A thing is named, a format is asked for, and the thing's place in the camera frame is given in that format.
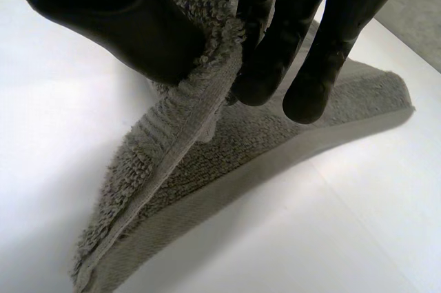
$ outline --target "white surface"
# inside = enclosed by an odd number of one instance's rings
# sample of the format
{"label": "white surface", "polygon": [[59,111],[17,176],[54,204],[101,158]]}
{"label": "white surface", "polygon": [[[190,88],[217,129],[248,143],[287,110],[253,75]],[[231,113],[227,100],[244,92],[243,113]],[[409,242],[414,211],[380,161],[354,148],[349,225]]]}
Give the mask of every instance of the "white surface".
{"label": "white surface", "polygon": [[[72,244],[152,100],[142,77],[24,0],[0,11],[0,287],[70,292]],[[375,21],[351,56],[404,78],[411,120],[281,172],[120,293],[441,292],[441,75]]]}

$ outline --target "towel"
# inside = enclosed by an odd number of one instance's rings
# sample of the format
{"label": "towel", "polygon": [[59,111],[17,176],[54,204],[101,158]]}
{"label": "towel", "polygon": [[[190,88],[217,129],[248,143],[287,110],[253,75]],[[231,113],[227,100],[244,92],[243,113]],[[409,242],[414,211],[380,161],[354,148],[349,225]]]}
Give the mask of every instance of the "towel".
{"label": "towel", "polygon": [[167,244],[255,186],[243,173],[271,152],[286,152],[280,170],[317,152],[406,121],[413,108],[403,80],[348,60],[323,117],[298,125],[281,102],[312,43],[264,106],[226,107],[241,65],[242,23],[223,0],[175,0],[207,37],[188,79],[154,85],[158,102],[124,137],[78,243],[76,293],[110,293]]}

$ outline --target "gray towel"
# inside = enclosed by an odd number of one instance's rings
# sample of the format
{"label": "gray towel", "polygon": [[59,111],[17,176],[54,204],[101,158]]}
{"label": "gray towel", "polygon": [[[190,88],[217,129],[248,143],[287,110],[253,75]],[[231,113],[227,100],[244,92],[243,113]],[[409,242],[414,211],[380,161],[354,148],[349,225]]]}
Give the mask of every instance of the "gray towel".
{"label": "gray towel", "polygon": [[177,88],[157,87],[160,100],[115,154],[79,241],[72,270],[75,292],[113,292],[161,248],[256,184],[258,179],[241,180],[240,170],[258,156],[278,146],[296,147],[282,170],[321,150],[396,126],[412,113],[400,77],[348,60],[321,120],[304,126],[287,119],[283,94],[316,25],[287,82],[269,103],[224,108],[240,67],[241,24],[223,0],[175,1],[206,32],[206,51],[188,80]]}

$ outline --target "gloved hand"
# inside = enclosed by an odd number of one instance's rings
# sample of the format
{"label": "gloved hand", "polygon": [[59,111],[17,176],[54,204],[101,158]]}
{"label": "gloved hand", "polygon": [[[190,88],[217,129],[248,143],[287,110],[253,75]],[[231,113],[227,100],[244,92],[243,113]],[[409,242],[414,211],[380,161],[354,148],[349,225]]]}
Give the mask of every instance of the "gloved hand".
{"label": "gloved hand", "polygon": [[147,78],[177,84],[205,36],[172,0],[27,0],[41,15],[95,41]]}
{"label": "gloved hand", "polygon": [[[245,22],[247,40],[233,93],[247,105],[262,105],[276,91],[322,0],[276,0],[274,18],[263,36],[272,1],[238,3],[237,16]],[[290,119],[308,124],[321,117],[358,35],[386,1],[327,0],[316,38],[283,101]]]}

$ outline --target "hand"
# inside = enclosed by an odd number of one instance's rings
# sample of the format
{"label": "hand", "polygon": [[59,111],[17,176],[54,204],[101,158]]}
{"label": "hand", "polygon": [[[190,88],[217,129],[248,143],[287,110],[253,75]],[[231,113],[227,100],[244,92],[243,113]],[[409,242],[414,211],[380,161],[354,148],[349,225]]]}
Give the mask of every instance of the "hand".
{"label": "hand", "polygon": [[173,0],[27,0],[41,15],[109,50],[147,78],[177,84],[205,36]]}
{"label": "hand", "polygon": [[[245,22],[247,40],[233,93],[247,105],[262,105],[276,91],[322,0],[276,0],[274,18],[263,37],[272,1],[238,3],[237,16]],[[320,118],[358,35],[386,1],[327,0],[311,50],[283,101],[290,119],[313,123]]]}

